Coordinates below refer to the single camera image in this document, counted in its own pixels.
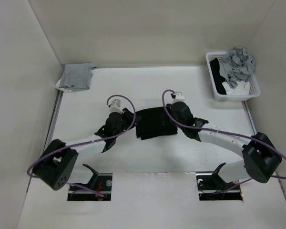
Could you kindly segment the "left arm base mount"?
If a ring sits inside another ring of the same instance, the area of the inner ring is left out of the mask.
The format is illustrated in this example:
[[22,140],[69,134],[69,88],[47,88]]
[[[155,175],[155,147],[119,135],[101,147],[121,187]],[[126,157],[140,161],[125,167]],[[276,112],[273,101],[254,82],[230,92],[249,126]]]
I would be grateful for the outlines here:
[[81,187],[70,186],[67,200],[68,201],[89,201],[89,202],[98,202],[98,201],[110,201],[112,195],[112,173],[111,174],[99,174],[98,178],[94,183],[94,186],[90,189],[97,191],[103,195],[100,197],[93,194]]

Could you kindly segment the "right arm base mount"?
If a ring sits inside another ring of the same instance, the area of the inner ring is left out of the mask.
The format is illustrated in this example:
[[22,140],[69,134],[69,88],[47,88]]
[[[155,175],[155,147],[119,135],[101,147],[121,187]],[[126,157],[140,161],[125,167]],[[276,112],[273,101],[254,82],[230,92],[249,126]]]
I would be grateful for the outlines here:
[[211,173],[196,173],[198,197],[200,201],[243,200],[239,182],[224,182]]

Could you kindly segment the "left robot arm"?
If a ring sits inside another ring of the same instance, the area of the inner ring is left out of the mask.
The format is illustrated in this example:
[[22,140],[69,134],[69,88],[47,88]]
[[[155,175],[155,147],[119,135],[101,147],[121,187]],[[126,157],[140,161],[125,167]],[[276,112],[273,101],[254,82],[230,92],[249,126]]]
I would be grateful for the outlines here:
[[86,139],[72,143],[52,140],[41,157],[28,169],[28,174],[41,179],[53,190],[61,189],[68,182],[93,190],[97,186],[97,177],[76,171],[76,161],[79,160],[81,165],[91,170],[88,159],[110,150],[118,136],[135,127],[135,119],[135,112],[127,108],[116,109],[110,112],[105,124]]

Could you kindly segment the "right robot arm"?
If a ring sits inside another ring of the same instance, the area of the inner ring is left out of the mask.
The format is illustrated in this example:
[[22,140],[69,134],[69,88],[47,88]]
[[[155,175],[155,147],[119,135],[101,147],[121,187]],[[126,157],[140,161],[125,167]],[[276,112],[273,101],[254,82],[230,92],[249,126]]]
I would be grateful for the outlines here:
[[182,101],[168,104],[164,110],[186,137],[221,147],[241,157],[239,161],[222,162],[217,166],[209,177],[215,188],[221,189],[232,181],[246,178],[267,183],[282,162],[282,157],[263,133],[247,136],[222,131],[209,121],[194,117]]

